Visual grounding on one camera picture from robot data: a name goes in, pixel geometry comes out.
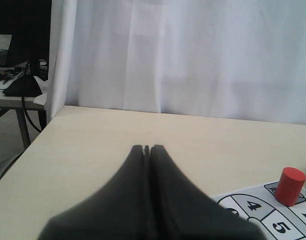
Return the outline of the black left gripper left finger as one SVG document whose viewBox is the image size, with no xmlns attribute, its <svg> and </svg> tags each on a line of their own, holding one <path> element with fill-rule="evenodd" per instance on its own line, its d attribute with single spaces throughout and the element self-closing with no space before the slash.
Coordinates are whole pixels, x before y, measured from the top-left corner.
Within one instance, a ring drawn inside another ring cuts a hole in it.
<svg viewBox="0 0 306 240">
<path fill-rule="evenodd" d="M 148 157 L 148 146 L 132 146 L 112 178 L 81 203 L 52 217 L 39 239 L 151 240 Z"/>
</svg>

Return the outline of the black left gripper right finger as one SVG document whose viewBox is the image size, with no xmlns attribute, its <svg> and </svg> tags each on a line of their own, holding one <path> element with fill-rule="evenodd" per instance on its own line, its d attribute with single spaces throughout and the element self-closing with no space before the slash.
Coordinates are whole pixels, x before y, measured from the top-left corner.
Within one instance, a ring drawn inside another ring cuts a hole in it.
<svg viewBox="0 0 306 240">
<path fill-rule="evenodd" d="M 162 240 L 261 240 L 263 233 L 196 187 L 162 145 L 150 152 L 150 191 Z"/>
</svg>

